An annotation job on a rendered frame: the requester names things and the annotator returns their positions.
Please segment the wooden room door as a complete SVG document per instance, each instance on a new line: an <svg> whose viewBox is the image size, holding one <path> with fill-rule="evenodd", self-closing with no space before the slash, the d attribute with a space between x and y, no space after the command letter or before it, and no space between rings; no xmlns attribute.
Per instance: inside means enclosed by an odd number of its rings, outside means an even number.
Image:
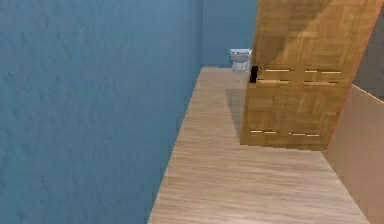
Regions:
<svg viewBox="0 0 384 224"><path fill-rule="evenodd" d="M323 151L384 0L258 0L240 142Z"/></svg>

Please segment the white toilet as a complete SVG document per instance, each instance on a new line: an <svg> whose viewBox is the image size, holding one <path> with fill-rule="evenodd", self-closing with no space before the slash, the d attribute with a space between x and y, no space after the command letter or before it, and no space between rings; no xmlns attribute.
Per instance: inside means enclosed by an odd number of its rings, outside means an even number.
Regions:
<svg viewBox="0 0 384 224"><path fill-rule="evenodd" d="M252 51L250 49L231 49L232 70L234 72L247 72L251 55Z"/></svg>

